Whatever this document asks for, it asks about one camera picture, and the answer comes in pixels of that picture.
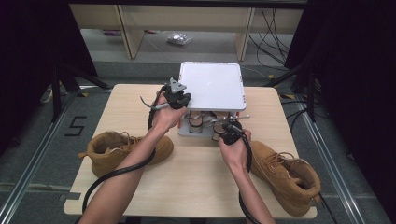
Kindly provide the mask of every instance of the gray floor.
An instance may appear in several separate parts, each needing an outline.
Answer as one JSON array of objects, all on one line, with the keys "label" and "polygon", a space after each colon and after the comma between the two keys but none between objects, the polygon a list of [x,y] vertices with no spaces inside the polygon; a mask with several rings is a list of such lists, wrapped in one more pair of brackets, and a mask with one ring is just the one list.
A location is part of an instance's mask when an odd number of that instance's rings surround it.
[{"label": "gray floor", "polygon": [[[236,59],[232,34],[223,33],[194,33],[180,32],[192,37],[192,41],[183,47],[176,47],[166,43],[167,36],[173,32],[158,32],[146,34],[140,46],[136,59],[127,59],[122,39],[119,36],[105,36],[100,30],[82,30],[99,77],[108,84],[117,83],[158,83],[165,82],[166,76],[178,76],[178,69],[182,62],[226,62],[239,63],[246,86],[261,86],[269,81],[269,75],[279,77],[283,74],[281,64],[269,56],[259,53],[250,41],[247,56],[243,62]],[[252,35],[260,43],[260,36]],[[292,35],[280,35],[279,38],[286,46],[290,45]],[[277,50],[262,45],[282,59]],[[91,85],[79,80],[81,85]],[[292,78],[276,89],[279,94],[291,94]],[[92,138],[106,100],[108,91],[91,91],[88,96],[63,96],[63,102],[69,107],[64,109],[59,126],[52,127],[51,101],[40,106],[33,114],[30,122],[19,134],[19,144],[10,146],[0,158],[0,199],[2,203],[10,200],[10,193],[21,179],[21,176],[31,172],[28,188],[22,191],[22,197],[15,202],[15,210],[10,211],[7,221],[10,223],[73,223],[77,217],[64,213],[64,197],[70,190],[74,178],[81,164],[77,157],[79,152],[85,151],[85,146]],[[291,115],[301,108],[297,104],[283,105],[285,116]],[[315,108],[317,122],[323,143],[335,164],[335,171],[342,183],[335,182],[328,163],[324,160],[318,142],[314,141],[309,127],[309,120],[300,116],[295,120],[292,135],[301,158],[309,161],[316,169],[322,183],[325,202],[318,206],[318,215],[313,219],[277,219],[277,223],[334,223],[331,213],[338,223],[390,223],[381,205],[364,179],[358,165],[346,157],[347,147],[341,136],[333,126],[331,118],[324,106]],[[78,133],[79,129],[70,128],[74,125],[84,126],[79,136],[66,136],[68,133]],[[48,129],[55,132],[49,143],[43,146],[42,139]],[[36,161],[36,170],[26,170],[31,167],[31,159],[36,152],[43,153],[42,160]],[[352,201],[346,202],[344,194],[350,193]]]}]

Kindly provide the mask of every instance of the cabinet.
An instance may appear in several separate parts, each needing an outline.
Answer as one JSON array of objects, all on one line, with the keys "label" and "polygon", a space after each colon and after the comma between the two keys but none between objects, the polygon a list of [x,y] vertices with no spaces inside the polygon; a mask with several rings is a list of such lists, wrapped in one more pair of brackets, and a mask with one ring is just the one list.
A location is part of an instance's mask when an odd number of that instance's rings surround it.
[{"label": "cabinet", "polygon": [[[233,33],[236,57],[244,61],[250,33],[266,33],[273,10],[251,7],[155,7],[70,5],[80,29],[121,30],[129,59],[136,57],[145,30]],[[277,9],[276,32],[294,34],[303,11]]]}]

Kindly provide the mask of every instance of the handheld controller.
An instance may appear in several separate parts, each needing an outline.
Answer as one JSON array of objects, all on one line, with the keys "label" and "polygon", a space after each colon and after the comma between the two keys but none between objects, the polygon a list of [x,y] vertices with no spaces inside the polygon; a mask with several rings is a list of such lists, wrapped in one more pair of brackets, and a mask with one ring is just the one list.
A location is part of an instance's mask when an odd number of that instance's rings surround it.
[{"label": "handheld controller", "polygon": [[230,120],[229,122],[222,124],[222,128],[226,130],[226,132],[221,134],[220,137],[224,140],[224,143],[227,146],[238,141],[244,132],[242,130],[242,124],[236,120]]}]

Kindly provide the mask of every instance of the metal bracket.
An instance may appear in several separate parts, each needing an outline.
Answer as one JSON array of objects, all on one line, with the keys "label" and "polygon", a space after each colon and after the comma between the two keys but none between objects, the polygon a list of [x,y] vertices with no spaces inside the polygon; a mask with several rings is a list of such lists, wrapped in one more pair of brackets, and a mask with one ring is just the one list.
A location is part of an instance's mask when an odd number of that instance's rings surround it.
[{"label": "metal bracket", "polygon": [[169,82],[170,82],[172,93],[177,93],[177,92],[187,89],[187,87],[185,85],[175,81],[172,77],[169,80]]}]

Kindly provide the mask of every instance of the forearm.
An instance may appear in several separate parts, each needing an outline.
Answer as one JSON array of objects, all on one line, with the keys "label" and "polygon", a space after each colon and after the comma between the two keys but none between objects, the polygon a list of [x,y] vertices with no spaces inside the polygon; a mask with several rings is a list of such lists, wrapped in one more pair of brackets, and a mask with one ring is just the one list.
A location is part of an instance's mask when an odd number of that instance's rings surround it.
[{"label": "forearm", "polygon": [[[146,160],[163,135],[164,131],[150,129],[117,169]],[[141,168],[106,180],[92,197],[80,223],[117,223],[134,197],[143,172]]]},{"label": "forearm", "polygon": [[251,181],[248,171],[244,168],[231,168],[231,172],[249,213],[260,223],[275,223],[262,197]]}]

